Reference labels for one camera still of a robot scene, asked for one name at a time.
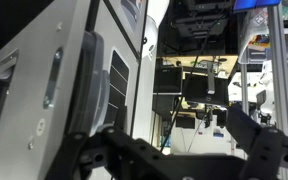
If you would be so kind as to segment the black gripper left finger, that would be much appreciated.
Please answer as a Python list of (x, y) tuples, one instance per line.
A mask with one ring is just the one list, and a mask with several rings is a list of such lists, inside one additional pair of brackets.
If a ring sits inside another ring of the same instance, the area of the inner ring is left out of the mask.
[(104, 124), (92, 136), (85, 132), (66, 135), (44, 180), (88, 180), (104, 167), (114, 180), (122, 180), (123, 148), (131, 137), (114, 125)]

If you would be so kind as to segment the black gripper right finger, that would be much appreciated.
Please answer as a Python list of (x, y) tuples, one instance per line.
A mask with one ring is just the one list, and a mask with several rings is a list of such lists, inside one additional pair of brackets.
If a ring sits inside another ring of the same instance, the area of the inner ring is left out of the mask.
[(288, 136), (273, 127), (262, 127), (235, 106), (228, 108), (226, 128), (248, 158), (241, 180), (277, 180), (278, 171), (288, 171)]

